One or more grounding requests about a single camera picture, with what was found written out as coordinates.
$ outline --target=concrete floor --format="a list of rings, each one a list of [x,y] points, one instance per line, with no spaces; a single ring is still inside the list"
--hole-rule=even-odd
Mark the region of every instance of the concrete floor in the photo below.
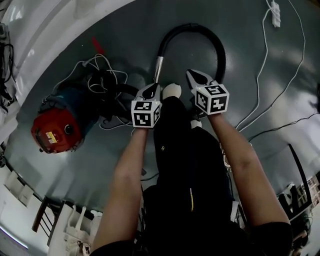
[[[292,2],[303,23],[305,60],[298,76],[273,109],[243,132],[247,138],[317,111],[320,8],[307,0]],[[260,107],[252,118],[267,108],[284,89],[302,58],[303,37],[299,19],[287,0],[278,0],[278,3],[281,28],[271,25],[271,15],[265,22],[269,57],[260,76]],[[89,59],[96,53],[92,37],[104,48],[113,68],[126,71],[128,83],[140,88],[152,81],[158,47],[169,30],[184,23],[208,27],[218,35],[226,51],[224,85],[230,92],[230,102],[224,116],[235,126],[257,102],[256,76],[265,55],[261,22],[266,10],[263,0],[136,0],[115,11],[72,42],[45,71],[18,114],[19,125],[10,136],[5,156],[40,196],[69,199],[101,210],[108,195],[113,168],[130,139],[132,128],[104,131],[96,125],[82,148],[57,155],[40,153],[30,134],[42,98],[69,74],[77,61]],[[175,82],[182,86],[182,100],[187,107],[191,97],[186,81],[189,68],[213,76],[216,70],[216,55],[210,42],[193,33],[179,35],[172,42],[160,77],[163,85]],[[320,169],[319,126],[320,116],[316,115],[252,141],[277,193],[290,182],[302,182],[288,143],[295,148],[307,177]],[[206,119],[203,127],[213,133]],[[147,142],[144,168],[147,171],[145,178],[158,171],[152,131]]]

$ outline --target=red marking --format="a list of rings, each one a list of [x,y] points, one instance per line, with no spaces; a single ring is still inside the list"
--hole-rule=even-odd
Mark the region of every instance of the red marking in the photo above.
[[[92,44],[93,44],[93,46],[94,46],[94,48],[96,50],[96,53],[104,55],[105,54],[105,50],[101,47],[101,45],[98,42],[98,40],[94,36],[91,38],[91,40],[92,40]]]

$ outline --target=black pants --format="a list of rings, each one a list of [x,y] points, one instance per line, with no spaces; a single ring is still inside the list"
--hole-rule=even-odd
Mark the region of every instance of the black pants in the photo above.
[[[162,102],[154,146],[159,177],[143,193],[150,237],[167,228],[173,235],[191,230],[190,225],[230,220],[233,198],[219,142],[200,127],[191,129],[187,110],[176,97]]]

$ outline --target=person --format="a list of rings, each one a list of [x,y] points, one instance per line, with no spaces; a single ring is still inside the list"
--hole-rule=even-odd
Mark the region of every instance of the person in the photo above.
[[[308,233],[306,230],[303,230],[297,236],[293,238],[293,250],[292,256],[300,256],[302,248],[306,246],[308,242]]]
[[[222,114],[208,116],[232,167],[248,233],[231,221],[234,198],[220,144],[201,122],[190,122],[180,95],[176,84],[162,92],[153,132],[159,176],[144,192],[148,130],[135,129],[116,164],[91,255],[133,254],[142,195],[148,255],[288,255],[290,222],[252,146]]]

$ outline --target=metal pipe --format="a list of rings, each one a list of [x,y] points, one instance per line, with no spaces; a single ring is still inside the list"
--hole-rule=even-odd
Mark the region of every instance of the metal pipe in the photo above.
[[[164,62],[164,57],[158,56],[158,58],[156,59],[155,73],[154,73],[154,78],[153,78],[154,83],[158,83],[158,81],[159,81],[163,62]]]

